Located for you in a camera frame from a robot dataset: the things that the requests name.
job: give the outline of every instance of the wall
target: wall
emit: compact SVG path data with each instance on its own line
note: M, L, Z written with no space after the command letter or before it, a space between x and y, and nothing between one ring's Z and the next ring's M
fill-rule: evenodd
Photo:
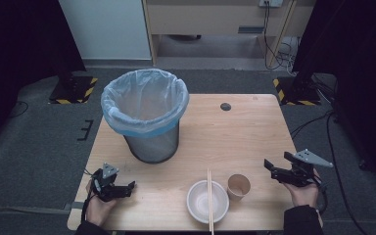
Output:
M151 60L142 1L60 0L83 60Z
M312 14L316 0L298 0L286 30L286 36L304 35L307 22Z

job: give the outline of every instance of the electrical outlet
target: electrical outlet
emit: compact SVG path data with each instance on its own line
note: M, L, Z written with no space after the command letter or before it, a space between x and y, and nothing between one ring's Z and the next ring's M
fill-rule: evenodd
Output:
M279 8L282 7L283 0L260 0L258 5L260 7L266 7L267 3L271 8Z

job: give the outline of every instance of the small cup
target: small cup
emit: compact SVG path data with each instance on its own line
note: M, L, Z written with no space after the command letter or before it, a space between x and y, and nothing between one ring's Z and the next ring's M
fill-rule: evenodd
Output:
M250 188L250 181L243 174L233 174L228 179L227 194L235 202L242 200L249 193Z

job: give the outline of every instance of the blue plastic bag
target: blue plastic bag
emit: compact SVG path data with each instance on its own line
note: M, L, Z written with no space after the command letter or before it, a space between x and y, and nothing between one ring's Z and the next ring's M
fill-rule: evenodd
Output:
M168 71L149 69L131 71L110 82L101 105L115 132L150 138L175 127L188 102L183 80Z

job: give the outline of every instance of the black device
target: black device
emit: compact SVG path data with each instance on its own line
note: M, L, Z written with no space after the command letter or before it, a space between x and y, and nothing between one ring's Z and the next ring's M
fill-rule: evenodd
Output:
M115 186L118 176L118 168L104 163L103 168L99 168L93 173L91 189L102 201L108 202L113 198L130 197L135 186L135 181L127 186Z
M296 154L285 152L284 158L291 162L291 169L275 167L267 159L264 159L264 167L270 170L271 178L277 179L279 183L288 183L297 187L305 187L311 183L316 184L324 199L324 205L319 209L319 212L325 212L328 204L326 184L321 181L320 177L314 174L313 166L322 165L333 167L333 164L321 159L308 149L297 152Z

